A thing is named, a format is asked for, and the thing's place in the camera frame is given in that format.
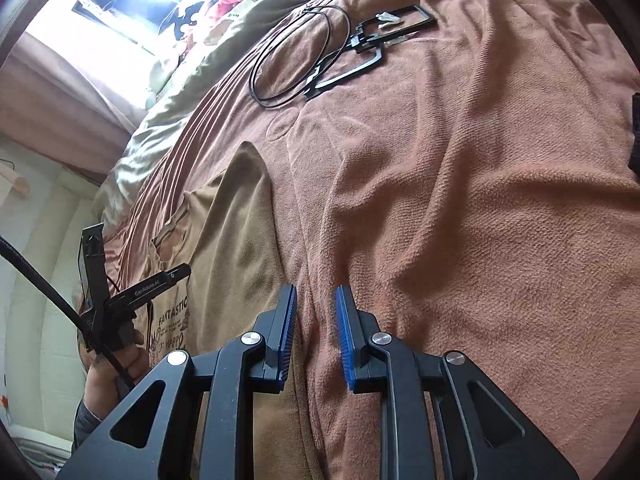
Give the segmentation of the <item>person's left hand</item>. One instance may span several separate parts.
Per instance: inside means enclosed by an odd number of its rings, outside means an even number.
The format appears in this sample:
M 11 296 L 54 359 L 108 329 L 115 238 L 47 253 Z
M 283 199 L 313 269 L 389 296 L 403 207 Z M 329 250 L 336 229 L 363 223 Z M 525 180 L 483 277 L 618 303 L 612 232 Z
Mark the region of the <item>person's left hand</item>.
M 144 348 L 144 336 L 134 331 L 134 343 L 114 353 L 120 365 L 126 370 L 135 384 L 150 370 L 149 352 Z M 96 352 L 84 352 L 88 366 L 85 383 L 84 402 L 88 410 L 98 419 L 104 419 L 119 404 L 116 386 L 118 373 L 113 365 Z

